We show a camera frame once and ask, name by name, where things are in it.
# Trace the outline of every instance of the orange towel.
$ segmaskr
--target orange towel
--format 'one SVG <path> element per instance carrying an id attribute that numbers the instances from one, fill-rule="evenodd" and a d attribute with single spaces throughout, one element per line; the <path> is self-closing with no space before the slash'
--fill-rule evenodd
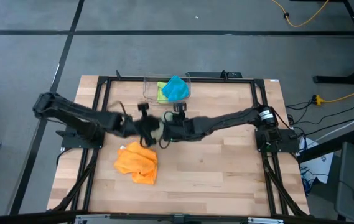
<path id="1" fill-rule="evenodd" d="M 133 181 L 139 184 L 154 184 L 157 174 L 156 152 L 133 142 L 119 149 L 114 167 L 122 174 L 133 173 Z"/>

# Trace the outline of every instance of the yellow cable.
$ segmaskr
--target yellow cable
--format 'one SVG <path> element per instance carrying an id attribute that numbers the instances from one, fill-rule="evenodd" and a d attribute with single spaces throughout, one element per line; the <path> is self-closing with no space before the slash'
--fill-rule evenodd
<path id="1" fill-rule="evenodd" d="M 275 3 L 282 9 L 282 11 L 283 11 L 284 14 L 287 13 L 286 10 L 284 10 L 283 6 L 280 5 L 277 1 L 272 0 L 272 2 L 275 2 Z M 289 20 L 289 16 L 286 16 L 286 20 L 287 20 L 287 22 L 290 24 L 290 26 L 292 26 L 292 27 L 300 27 L 300 26 L 306 25 L 309 21 L 311 21 L 313 18 L 315 18 L 315 16 L 316 16 L 317 14 L 319 14 L 319 13 L 321 12 L 321 10 L 326 6 L 326 4 L 327 4 L 328 2 L 329 2 L 329 0 L 326 0 L 325 3 L 324 3 L 324 5 L 323 5 L 311 18 L 309 18 L 307 21 L 303 22 L 303 23 L 300 24 L 300 25 L 294 25 L 294 24 L 292 24 L 292 23 L 290 22 L 290 20 Z"/>
<path id="2" fill-rule="evenodd" d="M 340 100 L 347 99 L 348 97 L 351 97 L 351 96 L 354 96 L 354 93 L 349 94 L 347 96 L 343 96 L 343 97 L 335 99 L 335 100 L 324 100 L 319 95 L 316 95 L 316 104 L 320 105 L 321 103 L 334 103 L 334 102 L 337 102 L 337 101 L 340 101 Z"/>

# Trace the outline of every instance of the transparent bin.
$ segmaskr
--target transparent bin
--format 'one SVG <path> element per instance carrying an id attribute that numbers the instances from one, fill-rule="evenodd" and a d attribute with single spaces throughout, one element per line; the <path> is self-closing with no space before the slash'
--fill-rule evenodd
<path id="1" fill-rule="evenodd" d="M 157 82 L 168 83 L 173 76 L 180 77 L 185 84 L 188 86 L 189 94 L 179 100 L 167 100 L 167 99 L 158 99 L 158 93 L 161 91 L 161 88 L 158 86 Z M 148 102 L 159 103 L 159 104 L 172 104 L 178 102 L 185 102 L 186 99 L 190 97 L 191 89 L 190 89 L 190 76 L 188 73 L 184 75 L 161 75 L 158 77 L 144 77 L 144 88 L 143 88 L 143 96 Z"/>

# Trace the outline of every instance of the wooden table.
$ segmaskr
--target wooden table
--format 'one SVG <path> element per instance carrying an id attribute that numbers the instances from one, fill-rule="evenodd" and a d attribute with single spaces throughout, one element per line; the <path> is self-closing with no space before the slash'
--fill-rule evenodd
<path id="1" fill-rule="evenodd" d="M 92 106 L 98 76 L 82 76 L 75 102 Z M 277 80 L 264 80 L 268 104 L 286 119 L 286 110 Z M 141 117 L 137 103 L 144 101 L 142 82 L 111 83 L 109 105 L 122 101 L 128 114 Z M 219 116 L 252 106 L 250 86 L 240 83 L 192 83 L 187 116 Z M 121 111 L 118 106 L 112 111 Z M 171 106 L 150 103 L 149 113 L 160 116 Z M 113 167 L 117 150 L 137 138 L 122 139 L 106 134 L 96 166 L 90 199 L 91 212 L 121 212 L 196 215 L 269 216 L 263 165 L 256 150 L 254 126 L 242 125 L 215 131 L 200 142 L 171 143 L 167 149 L 154 147 L 158 157 L 155 185 L 135 184 L 131 174 L 120 174 Z M 59 160 L 48 208 L 58 205 L 75 183 L 82 150 L 74 149 Z M 279 153 L 286 190 L 300 208 L 309 213 L 297 161 Z M 85 186 L 80 191 L 82 208 Z M 278 213 L 279 196 L 274 187 Z"/>

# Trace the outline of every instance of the wire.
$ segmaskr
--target wire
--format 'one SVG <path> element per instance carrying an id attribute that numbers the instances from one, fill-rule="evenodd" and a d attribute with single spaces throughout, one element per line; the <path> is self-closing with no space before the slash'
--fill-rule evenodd
<path id="1" fill-rule="evenodd" d="M 340 124 L 344 124 L 344 123 L 347 123 L 347 122 L 350 122 L 350 121 L 353 121 L 353 120 L 354 120 L 354 119 L 349 119 L 349 120 L 342 121 L 342 122 L 337 123 L 337 124 L 332 124 L 332 125 L 326 126 L 326 127 L 324 127 L 324 128 L 318 129 L 318 130 L 316 130 L 316 131 L 312 131 L 311 133 L 308 133 L 307 135 L 315 134 L 315 133 L 317 133 L 317 132 L 319 132 L 319 131 L 321 131 L 321 130 L 325 130 L 325 129 L 327 129 L 327 128 L 332 128 L 332 127 L 334 127 L 334 126 L 337 126 L 337 125 L 340 125 Z"/>
<path id="2" fill-rule="evenodd" d="M 296 160 L 297 160 L 297 156 L 296 155 L 294 155 L 294 153 L 293 152 L 289 152 L 290 153 L 290 155 L 293 157 L 293 158 L 295 158 Z"/>
<path id="3" fill-rule="evenodd" d="M 339 180 L 339 182 L 340 183 L 342 183 L 342 184 L 344 184 L 344 185 L 346 185 L 349 189 L 351 189 L 352 190 L 352 192 L 354 193 L 354 188 L 352 188 L 351 186 L 349 186 L 348 184 L 346 184 L 344 181 L 342 181 L 342 180 Z"/>
<path id="4" fill-rule="evenodd" d="M 58 155 L 58 157 L 57 157 L 57 167 L 58 167 L 58 163 L 59 163 L 59 159 L 60 159 L 60 157 L 63 155 L 63 153 L 65 153 L 65 152 L 68 152 L 69 150 L 71 150 L 71 149 L 65 149 L 65 150 L 63 150 L 63 152 L 61 152 L 59 155 Z"/>
<path id="5" fill-rule="evenodd" d="M 306 106 L 303 106 L 301 108 L 294 108 L 294 107 L 291 107 L 291 106 L 286 106 L 286 107 L 289 108 L 289 109 L 292 109 L 292 110 L 302 110 L 302 109 L 308 108 L 311 104 L 312 104 L 312 99 L 307 102 Z"/>
<path id="6" fill-rule="evenodd" d="M 280 5 L 280 4 L 279 4 L 277 1 L 275 1 L 275 0 L 272 0 L 272 2 L 275 2 L 275 4 L 277 4 L 277 5 L 282 9 L 282 11 L 283 11 L 283 13 L 284 13 L 284 17 L 286 18 L 286 20 L 287 20 L 287 22 L 290 24 L 290 26 L 292 26 L 292 27 L 300 27 L 300 26 L 306 25 L 308 22 L 310 22 L 312 19 L 314 19 L 315 16 L 316 16 L 317 14 L 319 14 L 319 13 L 321 12 L 321 10 L 326 6 L 326 4 L 329 2 L 329 0 L 326 0 L 325 3 L 324 3 L 324 5 L 323 5 L 311 18 L 309 18 L 307 21 L 305 21 L 305 22 L 303 22 L 302 24 L 299 24 L 299 25 L 294 25 L 294 24 L 292 24 L 292 23 L 290 22 L 290 20 L 289 20 L 289 14 L 286 12 L 286 10 L 284 10 L 284 8 L 283 8 L 282 5 Z"/>
<path id="7" fill-rule="evenodd" d="M 342 114 L 342 113 L 345 113 L 345 112 L 350 111 L 350 110 L 353 110 L 353 109 L 354 109 L 354 106 L 351 107 L 351 108 L 349 108 L 349 109 L 343 110 L 343 111 L 341 111 L 341 112 L 335 113 L 335 114 L 326 115 L 326 116 L 322 117 L 322 118 L 320 119 L 320 121 L 318 121 L 318 122 L 316 122 L 316 123 L 313 123 L 313 122 L 311 122 L 311 121 L 301 121 L 301 122 L 296 122 L 295 124 L 302 124 L 302 123 L 320 124 L 320 123 L 323 121 L 323 119 L 325 119 L 325 118 L 328 118 L 328 117 L 331 117 L 331 116 L 335 116 L 335 115 L 338 115 L 338 114 Z"/>
<path id="8" fill-rule="evenodd" d="M 167 142 L 166 142 L 167 144 L 166 144 L 165 146 L 163 146 L 163 145 L 162 145 L 162 139 L 164 140 L 163 135 L 161 135 L 160 138 L 159 138 L 159 146 L 160 146 L 160 148 L 162 148 L 162 149 L 166 149 L 167 147 L 169 147 L 171 141 L 167 141 Z"/>
<path id="9" fill-rule="evenodd" d="M 300 127 L 294 127 L 294 128 L 300 130 L 300 131 L 302 132 L 302 137 L 304 138 L 304 149 L 302 150 L 302 157 L 301 157 L 301 160 L 298 161 L 298 163 L 300 164 L 301 161 L 302 161 L 303 158 L 304 158 L 304 154 L 305 154 L 306 150 L 308 149 L 308 145 L 307 145 L 307 135 L 306 135 L 305 131 L 304 131 L 302 128 L 300 128 Z"/>
<path id="10" fill-rule="evenodd" d="M 335 100 L 322 100 L 322 103 L 334 103 L 334 102 L 337 102 L 337 101 L 340 101 L 340 100 L 347 99 L 348 97 L 351 97 L 351 96 L 354 96 L 354 93 L 349 94 L 347 96 L 343 96 L 343 97 L 335 99 Z"/>
<path id="11" fill-rule="evenodd" d="M 294 125 L 294 119 L 293 119 L 292 115 L 290 115 L 290 114 L 287 115 L 287 122 L 289 122 L 290 126 Z"/>
<path id="12" fill-rule="evenodd" d="M 301 103 L 296 103 L 296 104 L 293 104 L 293 105 L 286 105 L 285 107 L 290 107 L 290 106 L 297 106 L 297 105 L 301 105 L 301 104 L 304 104 L 304 103 L 308 103 L 308 102 L 301 102 Z"/>
<path id="13" fill-rule="evenodd" d="M 301 115 L 300 119 L 298 119 L 297 122 L 300 122 L 300 121 L 303 119 L 303 117 L 305 116 L 305 114 L 306 114 L 306 112 L 307 112 L 307 110 L 308 110 L 308 106 L 311 104 L 311 102 L 312 102 L 312 100 L 310 100 L 310 101 L 308 102 L 308 105 L 307 105 L 307 107 L 305 108 L 304 113 Z"/>
<path id="14" fill-rule="evenodd" d="M 334 130 L 334 131 L 331 131 L 331 132 L 329 132 L 329 133 L 327 133 L 327 134 L 324 134 L 322 137 L 316 139 L 313 143 L 315 143 L 315 142 L 317 142 L 317 141 L 323 139 L 324 137 L 329 136 L 329 135 L 331 135 L 331 134 L 333 134 L 333 133 L 335 133 L 335 132 L 337 132 L 337 131 L 343 130 L 344 128 L 346 128 L 346 127 L 348 127 L 348 126 L 350 126 L 350 125 L 352 125 L 352 124 L 354 124 L 354 121 L 352 121 L 352 122 L 349 123 L 349 124 L 346 124 L 346 125 L 342 126 L 341 128 L 338 128 L 338 129 L 336 129 L 336 130 Z"/>
<path id="15" fill-rule="evenodd" d="M 55 120 L 48 119 L 48 118 L 45 118 L 45 120 L 67 126 L 67 124 L 65 124 L 65 123 L 63 123 L 63 122 L 61 122 L 61 121 L 55 121 Z"/>
<path id="16" fill-rule="evenodd" d="M 293 131 L 294 132 L 294 130 L 293 129 L 291 129 L 287 124 L 286 124 L 286 122 L 284 122 L 283 121 L 283 119 L 281 118 L 281 116 L 276 112 L 276 110 L 275 109 L 273 109 L 273 111 L 275 112 L 275 114 L 276 114 L 276 116 L 279 118 L 279 120 L 281 120 L 282 121 L 282 123 L 289 129 L 289 130 L 291 130 L 291 131 Z"/>
<path id="17" fill-rule="evenodd" d="M 305 175 L 305 174 L 308 172 L 308 173 L 310 173 L 310 174 L 312 174 L 312 175 L 314 175 L 314 176 L 324 175 L 324 176 L 327 176 L 327 177 L 328 177 L 327 174 L 314 174 L 313 172 L 310 171 L 310 168 L 308 168 L 308 167 L 302 168 L 302 170 L 305 171 L 302 175 Z"/>
<path id="18" fill-rule="evenodd" d="M 117 104 L 120 104 L 121 109 L 123 109 L 123 113 L 124 113 L 125 115 L 127 115 L 127 113 L 126 113 L 126 109 L 124 108 L 123 103 L 122 103 L 122 102 L 120 102 L 120 101 L 118 101 L 118 100 L 116 100 L 115 102 L 113 102 L 112 104 L 110 104 L 110 105 L 106 108 L 106 110 L 107 110 L 107 109 L 109 109 L 109 108 L 111 108 L 112 106 L 117 105 Z"/>

